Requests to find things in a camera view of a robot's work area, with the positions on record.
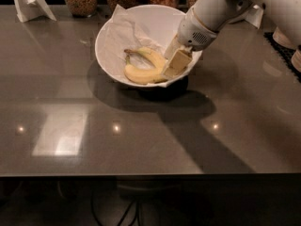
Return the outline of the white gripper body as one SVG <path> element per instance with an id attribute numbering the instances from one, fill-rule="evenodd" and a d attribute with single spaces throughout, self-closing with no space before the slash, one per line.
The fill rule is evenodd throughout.
<path id="1" fill-rule="evenodd" d="M 180 45 L 191 47 L 193 51 L 206 49 L 217 37 L 217 33 L 208 29 L 190 8 L 181 20 L 177 38 Z"/>

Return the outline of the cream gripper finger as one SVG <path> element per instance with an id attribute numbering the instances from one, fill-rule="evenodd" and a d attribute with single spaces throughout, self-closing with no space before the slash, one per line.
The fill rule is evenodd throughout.
<path id="1" fill-rule="evenodd" d="M 175 35 L 168 47 L 165 50 L 164 57 L 167 60 L 172 59 L 178 52 L 183 49 L 182 45 L 178 41 L 178 36 Z"/>
<path id="2" fill-rule="evenodd" d="M 171 58 L 167 60 L 162 70 L 162 76 L 167 79 L 180 75 L 192 61 L 192 54 L 183 49 L 177 49 Z"/>

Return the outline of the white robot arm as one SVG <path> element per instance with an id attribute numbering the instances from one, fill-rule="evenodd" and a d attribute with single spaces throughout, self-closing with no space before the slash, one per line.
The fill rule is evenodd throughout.
<path id="1" fill-rule="evenodd" d="M 166 49 L 163 76 L 173 78 L 188 65 L 184 53 L 202 51 L 228 22 L 259 6 L 295 48 L 291 63 L 300 70 L 301 0 L 198 0 L 181 20 L 178 32 Z"/>

